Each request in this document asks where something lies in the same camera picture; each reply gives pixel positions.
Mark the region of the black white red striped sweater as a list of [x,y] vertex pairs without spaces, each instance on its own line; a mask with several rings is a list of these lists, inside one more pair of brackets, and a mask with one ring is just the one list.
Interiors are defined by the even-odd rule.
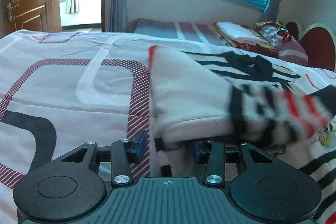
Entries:
[[150,91],[156,117],[155,151],[164,176],[186,176],[195,170],[187,143],[221,139],[246,142],[274,155],[294,147],[288,159],[305,164],[307,140],[335,117],[335,87],[314,94],[260,84],[236,84],[209,65],[223,65],[213,55],[188,55],[164,46],[149,48]]

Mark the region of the checkered maroon pillow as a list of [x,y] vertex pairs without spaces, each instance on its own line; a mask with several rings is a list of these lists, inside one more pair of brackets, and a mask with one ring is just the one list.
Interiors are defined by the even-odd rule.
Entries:
[[306,51],[292,35],[290,40],[283,40],[277,34],[278,30],[275,27],[275,21],[258,22],[255,24],[254,29],[276,48],[280,60],[308,66],[309,59]]

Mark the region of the red yellow folded blanket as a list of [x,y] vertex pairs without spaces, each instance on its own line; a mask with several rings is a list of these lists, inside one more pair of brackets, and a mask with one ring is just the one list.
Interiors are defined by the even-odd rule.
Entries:
[[242,26],[252,32],[256,39],[230,39],[221,33],[215,24],[210,25],[210,30],[216,35],[226,46],[234,47],[240,50],[250,51],[258,54],[262,54],[269,57],[279,58],[278,52],[275,47],[268,43],[264,38],[257,34],[249,27]]

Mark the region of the red heart-shaped headboard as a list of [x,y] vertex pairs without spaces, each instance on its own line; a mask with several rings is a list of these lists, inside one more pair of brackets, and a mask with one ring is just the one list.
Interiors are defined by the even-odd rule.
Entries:
[[335,72],[335,32],[329,26],[314,23],[303,29],[300,23],[293,20],[285,26],[305,50],[310,67]]

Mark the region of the white folded cloth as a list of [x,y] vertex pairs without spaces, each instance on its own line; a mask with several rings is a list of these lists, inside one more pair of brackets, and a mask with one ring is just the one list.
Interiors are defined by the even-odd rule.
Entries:
[[218,30],[230,39],[256,39],[252,32],[241,25],[232,22],[218,22],[215,24]]

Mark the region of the colourful item on pillow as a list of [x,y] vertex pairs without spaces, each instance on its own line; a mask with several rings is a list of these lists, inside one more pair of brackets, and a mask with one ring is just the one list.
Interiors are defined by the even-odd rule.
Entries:
[[290,40],[291,34],[287,30],[286,26],[280,22],[279,20],[275,21],[275,27],[277,28],[278,32],[277,34],[282,37],[283,40]]

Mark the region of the striped grey maroon small bed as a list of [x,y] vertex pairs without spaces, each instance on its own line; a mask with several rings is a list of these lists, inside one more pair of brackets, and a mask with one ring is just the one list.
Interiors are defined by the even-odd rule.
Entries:
[[130,22],[127,31],[157,38],[189,40],[215,46],[225,46],[210,26],[189,22],[162,22],[159,20],[139,18]]

